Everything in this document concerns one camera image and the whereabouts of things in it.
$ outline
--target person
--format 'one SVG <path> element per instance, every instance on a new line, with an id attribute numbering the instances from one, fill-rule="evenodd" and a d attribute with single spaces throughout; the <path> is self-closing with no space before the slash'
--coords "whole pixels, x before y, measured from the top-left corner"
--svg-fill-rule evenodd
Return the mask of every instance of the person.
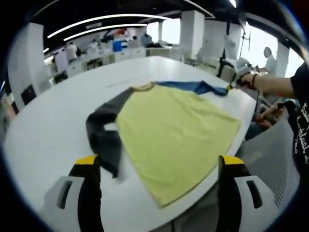
<path id="1" fill-rule="evenodd" d="M 52 74 L 57 73 L 56 59 L 55 57 L 52 59 L 52 63 L 50 64 L 50 71 Z"/>
<path id="2" fill-rule="evenodd" d="M 149 44 L 152 44 L 153 39 L 150 35 L 148 35 L 147 33 L 143 34 L 140 38 L 140 43 L 143 47 L 146 47 Z"/>
<path id="3" fill-rule="evenodd" d="M 89 47 L 90 48 L 96 48 L 98 46 L 98 42 L 96 40 L 91 41 Z"/>
<path id="4" fill-rule="evenodd" d="M 79 47 L 77 47 L 76 56 L 77 57 L 81 57 L 81 55 L 82 55 L 82 51 L 81 51 L 81 49 Z"/>
<path id="5" fill-rule="evenodd" d="M 246 74 L 241 81 L 250 83 L 250 87 L 259 88 L 267 94 L 298 99 L 300 110 L 294 118 L 293 157 L 300 175 L 298 190 L 284 211 L 272 225 L 270 231 L 285 231 L 287 225 L 297 225 L 308 220 L 309 196 L 309 69 L 303 63 L 291 78 L 274 76 L 263 77 L 256 74 Z"/>
<path id="6" fill-rule="evenodd" d="M 263 68 L 259 68 L 256 66 L 256 70 L 260 73 L 268 73 L 268 75 L 276 75 L 277 70 L 277 61 L 272 55 L 272 52 L 269 47 L 264 49 L 264 57 L 267 58 L 266 66 Z"/>
<path id="7" fill-rule="evenodd" d="M 75 44 L 71 42 L 66 48 L 67 59 L 68 59 L 69 64 L 71 64 L 73 61 L 77 59 L 76 52 L 77 52 L 77 47 Z"/>
<path id="8" fill-rule="evenodd" d="M 255 136 L 263 133 L 264 131 L 275 125 L 287 112 L 289 112 L 289 119 L 293 118 L 296 113 L 296 105 L 292 101 L 286 101 L 284 103 L 275 104 L 263 112 L 256 114 L 253 117 L 253 122 L 250 124 L 246 140 L 250 140 Z"/>

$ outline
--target white cabinet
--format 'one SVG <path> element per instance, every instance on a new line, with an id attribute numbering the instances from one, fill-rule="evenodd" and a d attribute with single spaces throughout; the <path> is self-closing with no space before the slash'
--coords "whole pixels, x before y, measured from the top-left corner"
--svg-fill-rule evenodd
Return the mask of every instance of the white cabinet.
<path id="1" fill-rule="evenodd" d="M 82 72 L 84 72 L 84 68 L 82 66 L 82 63 L 80 61 L 77 61 L 73 64 L 71 64 L 67 69 L 67 75 L 68 75 L 68 78 L 70 77 L 73 77 L 77 74 L 80 74 Z"/>
<path id="2" fill-rule="evenodd" d="M 131 48 L 130 52 L 131 52 L 131 59 L 146 57 L 146 49 L 145 48 Z"/>
<path id="3" fill-rule="evenodd" d="M 130 52 L 129 51 L 122 51 L 115 53 L 115 62 L 120 62 L 130 59 Z"/>

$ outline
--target desk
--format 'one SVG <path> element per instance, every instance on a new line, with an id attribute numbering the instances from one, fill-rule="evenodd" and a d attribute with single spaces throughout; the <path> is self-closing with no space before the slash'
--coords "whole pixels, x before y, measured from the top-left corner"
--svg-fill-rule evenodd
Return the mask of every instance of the desk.
<path id="1" fill-rule="evenodd" d="M 63 81 L 27 105 L 9 127 L 4 144 L 6 161 L 16 186 L 38 211 L 43 195 L 78 158 L 92 154 L 85 122 L 103 102 L 129 86 L 150 81 L 200 81 L 226 87 L 217 77 L 183 63 L 148 57 L 102 66 Z M 241 90 L 220 98 L 201 95 L 242 121 L 227 154 L 234 156 L 249 127 L 255 101 Z M 120 160 L 119 178 L 101 168 L 101 218 L 106 232 L 148 232 L 180 215 L 217 181 L 218 168 L 191 192 L 159 209 L 139 179 L 128 155 Z"/>
<path id="2" fill-rule="evenodd" d="M 150 56 L 162 56 L 172 59 L 181 59 L 181 54 L 179 53 L 176 57 L 174 54 L 170 54 L 171 51 L 170 48 L 144 48 L 144 47 L 138 47 L 138 48 L 126 48 L 123 49 L 121 52 L 110 52 L 110 53 L 97 53 L 94 55 L 87 55 L 82 58 L 77 59 L 75 62 L 70 64 L 66 71 L 68 78 L 71 78 L 73 76 L 76 76 L 82 72 L 86 72 L 88 70 L 87 63 L 94 59 L 99 59 L 102 61 L 103 65 L 112 64 L 115 62 L 124 61 L 127 59 L 136 59 L 136 58 L 144 58 L 144 57 L 150 57 Z"/>

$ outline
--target window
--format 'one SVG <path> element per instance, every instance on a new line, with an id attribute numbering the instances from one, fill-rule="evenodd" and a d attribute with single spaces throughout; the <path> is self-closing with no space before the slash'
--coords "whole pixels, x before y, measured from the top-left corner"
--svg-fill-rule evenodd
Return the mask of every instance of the window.
<path id="1" fill-rule="evenodd" d="M 159 23 L 154 22 L 147 25 L 147 34 L 151 36 L 154 43 L 159 40 Z"/>
<path id="2" fill-rule="evenodd" d="M 179 18 L 163 21 L 162 40 L 170 44 L 179 44 L 180 41 Z"/>
<path id="3" fill-rule="evenodd" d="M 264 49 L 265 47 L 269 47 L 271 49 L 273 57 L 277 59 L 277 38 L 263 30 L 252 26 L 249 26 L 249 29 L 250 30 L 248 31 L 251 31 L 251 40 L 249 43 L 249 35 L 246 35 L 246 39 L 244 39 L 243 41 L 241 57 L 247 59 L 253 66 L 258 65 L 259 67 L 264 67 L 267 60 L 264 57 Z M 239 43 L 238 57 L 240 56 L 241 44 L 242 39 Z"/>
<path id="4" fill-rule="evenodd" d="M 285 77 L 291 77 L 295 75 L 296 70 L 304 63 L 304 60 L 290 48 L 289 51 L 289 62 L 286 68 Z"/>

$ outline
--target dark gray sleeve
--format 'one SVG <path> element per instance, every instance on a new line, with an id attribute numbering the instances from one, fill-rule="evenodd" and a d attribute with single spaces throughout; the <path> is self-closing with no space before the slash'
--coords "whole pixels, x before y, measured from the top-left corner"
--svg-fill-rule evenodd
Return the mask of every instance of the dark gray sleeve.
<path id="1" fill-rule="evenodd" d="M 98 155 L 101 166 L 112 173 L 113 178 L 118 176 L 121 140 L 118 131 L 105 130 L 104 126 L 116 121 L 122 107 L 133 92 L 134 90 L 129 88 L 104 103 L 86 121 L 90 147 Z"/>

